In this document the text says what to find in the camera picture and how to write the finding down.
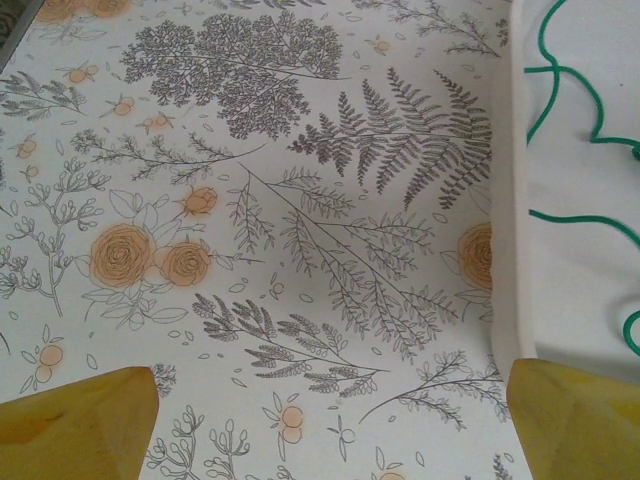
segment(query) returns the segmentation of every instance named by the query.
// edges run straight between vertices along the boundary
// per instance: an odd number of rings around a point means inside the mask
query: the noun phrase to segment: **fern illustration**
[[[233,342],[245,334],[261,342],[257,349],[245,349],[254,358],[253,367],[268,370],[257,373],[260,378],[302,375],[311,383],[310,391],[348,398],[377,390],[374,376],[386,372],[346,360],[342,352],[349,342],[328,323],[318,326],[297,314],[274,322],[267,310],[251,300],[234,302],[230,309],[215,295],[214,301],[200,294],[196,297],[193,311],[205,319],[204,331],[209,337]],[[278,340],[279,336],[292,341]],[[319,368],[323,368],[322,373],[317,372]]]
[[[491,127],[485,110],[475,106],[477,97],[444,74],[435,73],[449,92],[450,112],[390,68],[387,79],[395,104],[364,80],[366,114],[358,113],[342,92],[337,124],[321,113],[319,127],[307,125],[305,134],[288,149],[315,154],[321,164],[333,162],[342,176],[357,157],[360,184],[375,166],[379,194],[412,167],[415,171],[406,188],[405,208],[436,180],[443,183],[440,205],[451,208],[469,186],[489,178]]]

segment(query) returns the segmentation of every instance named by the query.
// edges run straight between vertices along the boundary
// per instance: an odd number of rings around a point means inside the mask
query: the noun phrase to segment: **leaf illustration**
[[[386,469],[387,464],[385,463],[384,453],[382,453],[380,447],[376,447],[376,464],[380,470]]]
[[[366,112],[358,112],[343,92],[339,122],[320,113],[319,126],[307,125],[288,149],[315,154],[322,164],[334,163],[341,176],[357,158],[358,181],[363,185],[375,169],[379,194],[409,169],[413,174],[405,209],[434,182],[443,184],[440,205],[451,208],[461,192],[489,178],[491,129],[486,112],[475,106],[477,97],[435,73],[449,91],[450,111],[390,68],[387,80],[393,100],[364,80]]]
[[[133,224],[136,227],[152,231],[158,224],[158,212],[155,207],[147,203],[133,218]]]
[[[458,255],[458,252],[440,252],[440,258],[444,260],[445,265],[454,275],[462,274],[462,271],[460,270],[460,255]]]
[[[90,257],[86,255],[75,257],[73,259],[73,263],[75,263],[76,268],[78,269],[78,271],[83,277],[89,278],[89,276],[91,275],[91,270],[90,270],[91,258]]]
[[[111,190],[109,192],[109,200],[113,209],[124,218],[133,218],[136,216],[136,209],[133,208],[133,195],[123,190]]]
[[[467,290],[464,292],[456,293],[456,297],[469,303],[484,305],[488,300],[491,299],[491,294],[485,292],[484,290]]]
[[[89,368],[91,370],[98,369],[98,362],[96,361],[96,358],[90,353],[87,354],[87,365],[89,365]]]
[[[156,323],[173,323],[182,320],[187,313],[184,308],[163,308],[149,317]]]
[[[479,185],[469,187],[469,195],[480,210],[486,215],[491,214],[491,193],[488,188]]]
[[[287,461],[287,453],[284,445],[284,437],[282,436],[282,432],[278,432],[278,452],[280,453],[280,459],[283,462]]]
[[[126,82],[155,77],[151,93],[160,105],[215,99],[218,116],[240,139],[252,132],[288,135],[290,125],[309,113],[300,79],[337,78],[342,55],[332,27],[296,20],[289,11],[277,21],[215,15],[198,32],[166,20],[138,32],[136,40],[122,59]]]
[[[29,352],[22,351],[22,358],[24,358],[27,362],[29,362],[32,365],[36,365],[38,363],[35,357],[31,355]]]

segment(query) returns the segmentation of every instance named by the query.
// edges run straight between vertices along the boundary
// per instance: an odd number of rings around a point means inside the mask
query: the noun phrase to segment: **flower illustration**
[[[43,23],[60,23],[76,11],[75,0],[45,0],[38,10],[36,20]]]
[[[462,235],[458,241],[458,254],[463,278],[491,291],[491,224],[476,225]]]
[[[118,99],[117,102],[111,102],[109,100],[106,100],[106,103],[111,105],[113,108],[111,110],[107,110],[102,115],[100,115],[100,118],[104,118],[107,115],[111,115],[112,113],[115,113],[120,117],[129,115],[131,113],[131,110],[133,110],[133,106],[135,105],[136,102],[133,98],[123,97],[122,94],[120,94],[120,98]]]
[[[71,83],[82,83],[85,80],[91,80],[95,82],[93,76],[100,71],[97,65],[87,65],[89,62],[84,62],[79,67],[72,68],[58,68],[59,72],[65,72],[64,76],[69,79]]]
[[[211,265],[208,249],[203,244],[190,242],[161,248],[156,252],[154,260],[161,275],[180,287],[200,283]]]
[[[9,147],[9,150],[17,150],[18,153],[16,154],[16,156],[18,158],[29,158],[38,147],[38,144],[33,140],[34,136],[35,133],[28,135],[27,137],[25,137],[22,143]]]
[[[55,367],[62,362],[64,357],[64,351],[57,345],[61,340],[64,339],[62,337],[51,338],[49,325],[45,324],[41,346],[36,346],[33,354],[22,351],[22,358],[36,368],[34,373],[22,385],[20,393],[26,392],[29,387],[32,387],[33,391],[36,392],[38,391],[38,385],[51,380]]]
[[[132,285],[152,265],[154,250],[153,238],[145,230],[135,225],[117,225],[91,246],[91,275],[109,287]]]
[[[131,0],[85,0],[87,9],[96,17],[117,17],[131,5]]]
[[[405,480],[405,478],[397,473],[387,472],[380,477],[380,480]]]
[[[376,51],[376,53],[379,53],[380,55],[386,56],[387,55],[386,52],[388,52],[389,49],[391,48],[391,44],[389,42],[380,40],[380,35],[376,35],[375,40],[365,40],[365,41],[369,45],[373,45],[373,49]]]
[[[24,170],[20,170],[20,173],[24,175],[24,178],[27,180],[27,183],[31,184],[31,179],[38,176],[40,171],[38,167],[34,167],[33,165],[27,165],[27,168]]]
[[[213,188],[204,187],[194,190],[181,203],[185,215],[198,215],[209,213],[218,202],[218,194]]]
[[[302,440],[302,410],[298,407],[287,407],[282,412],[281,422],[283,424],[282,437],[284,441],[296,444]]]
[[[142,121],[142,123],[137,124],[136,127],[144,127],[148,135],[149,131],[154,127],[160,129],[168,125],[169,127],[173,128],[173,122],[171,122],[171,120],[175,119],[176,117],[170,117],[162,112],[158,112],[157,117],[147,117]]]

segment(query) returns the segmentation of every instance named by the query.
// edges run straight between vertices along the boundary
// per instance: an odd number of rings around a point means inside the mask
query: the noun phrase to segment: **orange rose illustration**
[[[491,224],[483,223],[468,230],[458,241],[460,269],[465,280],[491,291]]]
[[[125,287],[142,278],[153,263],[151,235],[134,225],[117,225],[91,246],[91,274],[109,287]]]
[[[218,201],[218,194],[213,188],[205,187],[191,192],[183,202],[184,213],[198,215],[209,213]]]
[[[85,0],[85,6],[96,17],[117,17],[131,5],[131,0]]]
[[[211,258],[201,245],[181,242],[159,249],[155,254],[155,262],[166,280],[187,287],[202,281],[211,265]]]
[[[45,0],[36,19],[44,23],[60,23],[76,11],[75,0]]]

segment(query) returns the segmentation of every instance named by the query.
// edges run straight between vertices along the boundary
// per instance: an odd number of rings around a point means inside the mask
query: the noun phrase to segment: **line drawing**
[[[358,113],[342,92],[338,124],[320,113],[320,126],[308,124],[305,134],[287,148],[315,154],[320,164],[334,163],[341,176],[357,161],[360,185],[377,165],[379,194],[412,167],[415,173],[406,187],[405,209],[427,186],[441,180],[440,206],[448,210],[467,188],[489,179],[491,125],[486,111],[475,105],[478,97],[437,70],[435,74],[449,92],[450,112],[432,101],[431,95],[402,80],[391,67],[387,80],[393,101],[365,79],[366,114]]]

